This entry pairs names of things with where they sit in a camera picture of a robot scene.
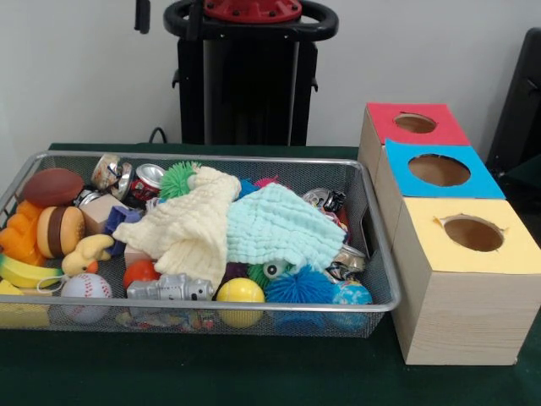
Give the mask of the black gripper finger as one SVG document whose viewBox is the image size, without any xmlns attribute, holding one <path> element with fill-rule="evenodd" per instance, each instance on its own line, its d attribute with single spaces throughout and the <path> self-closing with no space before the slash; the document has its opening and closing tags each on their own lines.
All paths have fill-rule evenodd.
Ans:
<svg viewBox="0 0 541 406">
<path fill-rule="evenodd" d="M 188 40 L 199 39 L 200 26 L 203 20 L 203 0 L 194 0 L 189 11 Z"/>
<path fill-rule="evenodd" d="M 135 29 L 142 35 L 150 31 L 150 0 L 135 1 Z"/>
</svg>

